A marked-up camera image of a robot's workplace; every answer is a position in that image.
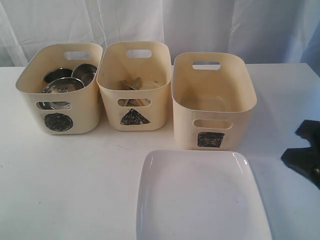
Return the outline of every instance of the white plate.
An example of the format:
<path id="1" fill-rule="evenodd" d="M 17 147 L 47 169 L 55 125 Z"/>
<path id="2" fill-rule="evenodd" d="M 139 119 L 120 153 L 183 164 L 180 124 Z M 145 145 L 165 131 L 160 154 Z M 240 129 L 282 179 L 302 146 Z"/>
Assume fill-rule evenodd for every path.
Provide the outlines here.
<path id="1" fill-rule="evenodd" d="M 247 160 L 228 151 L 150 152 L 136 214 L 137 240 L 271 240 Z"/>

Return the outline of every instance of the white backdrop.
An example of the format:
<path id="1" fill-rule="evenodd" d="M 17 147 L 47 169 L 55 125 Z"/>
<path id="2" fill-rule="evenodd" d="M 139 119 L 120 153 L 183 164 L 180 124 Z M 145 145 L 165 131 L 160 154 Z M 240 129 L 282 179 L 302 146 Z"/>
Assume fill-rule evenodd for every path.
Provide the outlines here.
<path id="1" fill-rule="evenodd" d="M 65 42 L 160 41 L 246 63 L 308 63 L 320 75 L 320 0 L 0 0 L 0 66 Z"/>

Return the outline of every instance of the cream plastic bin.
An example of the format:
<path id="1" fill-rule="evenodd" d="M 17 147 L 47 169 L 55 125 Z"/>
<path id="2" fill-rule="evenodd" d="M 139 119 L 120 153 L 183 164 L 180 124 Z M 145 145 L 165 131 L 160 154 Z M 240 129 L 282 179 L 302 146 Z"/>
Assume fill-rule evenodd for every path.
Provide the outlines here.
<path id="1" fill-rule="evenodd" d="M 67 59 L 68 54 L 89 53 L 89 59 Z M 16 88 L 40 129 L 48 134 L 81 134 L 99 123 L 99 87 L 95 79 L 86 87 L 65 93 L 41 93 L 46 73 L 57 68 L 74 70 L 84 63 L 99 66 L 103 49 L 94 43 L 54 44 L 41 49 L 16 82 Z M 70 109 L 41 109 L 39 102 L 69 102 Z"/>
<path id="2" fill-rule="evenodd" d="M 219 62 L 220 68 L 194 66 Z M 233 150 L 257 103 L 244 61 L 232 54 L 183 53 L 172 79 L 175 141 L 190 150 Z"/>
<path id="3" fill-rule="evenodd" d="M 149 51 L 151 56 L 142 57 L 139 51 Z M 121 81 L 130 82 L 138 77 L 142 83 L 139 90 L 123 90 Z M 120 131 L 161 128 L 167 120 L 170 81 L 170 52 L 163 43 L 131 41 L 108 46 L 98 70 L 97 82 L 111 126 Z M 142 100 L 146 104 L 120 105 L 120 100 L 127 99 Z"/>

